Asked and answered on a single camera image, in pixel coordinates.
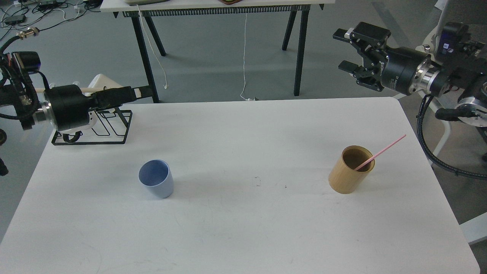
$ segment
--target straw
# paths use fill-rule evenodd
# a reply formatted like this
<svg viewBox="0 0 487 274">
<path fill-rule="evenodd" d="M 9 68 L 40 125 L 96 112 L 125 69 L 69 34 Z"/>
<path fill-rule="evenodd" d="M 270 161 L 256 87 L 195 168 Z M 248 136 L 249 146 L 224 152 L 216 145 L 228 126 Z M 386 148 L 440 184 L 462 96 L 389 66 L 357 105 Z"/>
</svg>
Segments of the straw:
<svg viewBox="0 0 487 274">
<path fill-rule="evenodd" d="M 404 134 L 401 138 L 399 138 L 396 141 L 394 141 L 392 144 L 388 145 L 383 150 L 379 151 L 376 155 L 370 157 L 367 161 L 365 161 L 361 165 L 357 166 L 354 170 L 357 171 L 357 170 L 363 168 L 366 164 L 370 163 L 373 159 L 375 159 L 377 156 L 381 155 L 384 151 L 388 150 L 390 147 L 392 147 L 393 145 L 395 145 L 397 142 L 399 142 L 400 140 L 402 140 L 402 138 L 404 138 L 404 137 L 406 137 L 406 134 Z"/>
</svg>

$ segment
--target plastic cup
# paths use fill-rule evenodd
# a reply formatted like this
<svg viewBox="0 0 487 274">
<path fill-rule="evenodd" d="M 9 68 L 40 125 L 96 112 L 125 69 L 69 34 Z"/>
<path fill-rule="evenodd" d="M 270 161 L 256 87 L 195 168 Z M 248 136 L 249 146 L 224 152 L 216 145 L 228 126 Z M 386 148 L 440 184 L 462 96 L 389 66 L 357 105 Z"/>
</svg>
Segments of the plastic cup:
<svg viewBox="0 0 487 274">
<path fill-rule="evenodd" d="M 171 170 L 162 160 L 151 160 L 139 171 L 139 180 L 146 188 L 159 198 L 167 198 L 174 191 Z"/>
<path fill-rule="evenodd" d="M 330 186 L 338 193 L 350 194 L 375 166 L 375 159 L 364 167 L 354 169 L 372 157 L 372 153 L 361 146 L 346 147 L 328 176 Z"/>
</svg>

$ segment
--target bamboo cup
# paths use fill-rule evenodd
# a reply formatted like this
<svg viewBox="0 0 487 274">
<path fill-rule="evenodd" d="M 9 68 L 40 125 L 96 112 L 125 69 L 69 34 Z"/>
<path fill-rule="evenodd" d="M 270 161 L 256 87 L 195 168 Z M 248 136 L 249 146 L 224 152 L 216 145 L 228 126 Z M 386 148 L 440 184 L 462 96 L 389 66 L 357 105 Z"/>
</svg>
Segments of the bamboo cup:
<svg viewBox="0 0 487 274">
<path fill-rule="evenodd" d="M 338 193 L 352 193 L 375 166 L 375 159 L 355 171 L 360 164 L 372 157 L 372 153 L 361 146 L 346 147 L 328 176 L 330 186 Z"/>
</svg>

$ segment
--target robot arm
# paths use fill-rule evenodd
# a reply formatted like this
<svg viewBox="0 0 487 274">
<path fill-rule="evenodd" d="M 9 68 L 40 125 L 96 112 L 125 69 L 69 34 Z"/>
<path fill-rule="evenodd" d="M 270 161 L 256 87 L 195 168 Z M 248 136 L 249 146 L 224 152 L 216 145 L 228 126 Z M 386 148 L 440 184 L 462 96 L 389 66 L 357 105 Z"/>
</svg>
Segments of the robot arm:
<svg viewBox="0 0 487 274">
<path fill-rule="evenodd" d="M 48 120 L 57 131 L 65 132 L 89 126 L 89 112 L 111 109 L 152 95 L 149 86 L 112 88 L 89 96 L 83 95 L 76 85 L 49 88 L 47 78 L 39 71 L 40 58 L 36 52 L 4 53 L 14 41 L 38 34 L 38 29 L 29 28 L 0 47 L 0 109 L 12 105 L 16 112 L 15 116 L 0 113 L 0 118 L 18 120 L 24 130 L 32 129 L 36 122 Z M 30 78 L 34 73 L 40 74 L 43 79 L 46 98 L 43 102 L 39 101 Z M 0 145 L 5 141 L 5 131 L 0 130 Z M 0 176 L 7 173 L 0 159 Z"/>
<path fill-rule="evenodd" d="M 363 58 L 362 66 L 343 61 L 338 68 L 352 74 L 358 85 L 377 91 L 387 87 L 411 95 L 424 90 L 441 97 L 461 90 L 456 107 L 441 109 L 436 117 L 487 126 L 487 61 L 477 58 L 484 44 L 470 41 L 467 25 L 445 25 L 435 53 L 441 65 L 427 53 L 387 46 L 390 35 L 389 30 L 364 22 L 348 31 L 338 29 L 333 38 L 350 43 Z"/>
</svg>

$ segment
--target black table leg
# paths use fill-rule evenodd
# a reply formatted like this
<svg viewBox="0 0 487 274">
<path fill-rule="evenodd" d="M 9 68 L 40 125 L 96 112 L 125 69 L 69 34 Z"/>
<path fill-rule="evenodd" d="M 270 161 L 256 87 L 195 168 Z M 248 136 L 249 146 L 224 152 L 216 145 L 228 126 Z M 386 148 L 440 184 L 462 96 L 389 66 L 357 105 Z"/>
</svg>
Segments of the black table leg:
<svg viewBox="0 0 487 274">
<path fill-rule="evenodd" d="M 296 19 L 296 11 L 292 11 L 289 15 L 289 21 L 287 22 L 286 34 L 284 35 L 284 42 L 282 42 L 282 50 L 287 50 L 287 44 L 291 37 L 291 31 L 293 30 L 294 19 Z"/>
<path fill-rule="evenodd" d="M 152 75 L 152 69 L 150 68 L 149 56 L 147 55 L 146 43 L 144 42 L 144 36 L 142 35 L 142 28 L 140 27 L 139 17 L 132 17 L 133 30 L 135 31 L 135 37 L 137 38 L 137 44 L 139 45 L 140 57 L 144 64 L 144 70 L 146 72 L 147 82 L 152 88 L 152 101 L 154 103 L 160 103 L 157 89 L 155 88 L 154 75 Z"/>
<path fill-rule="evenodd" d="M 306 43 L 306 30 L 308 29 L 309 11 L 301 12 L 300 41 L 298 45 L 298 62 L 296 64 L 296 77 L 294 79 L 294 96 L 300 95 L 301 73 L 303 70 L 304 45 Z"/>
<path fill-rule="evenodd" d="M 152 34 L 152 37 L 154 37 L 155 44 L 157 45 L 157 48 L 159 49 L 159 53 L 161 56 L 166 56 L 166 51 L 164 50 L 164 47 L 162 46 L 161 39 L 159 38 L 159 34 L 157 33 L 157 30 L 155 29 L 154 22 L 152 21 L 152 17 L 150 16 L 144 16 L 147 22 L 147 26 L 149 26 L 150 33 Z"/>
</svg>

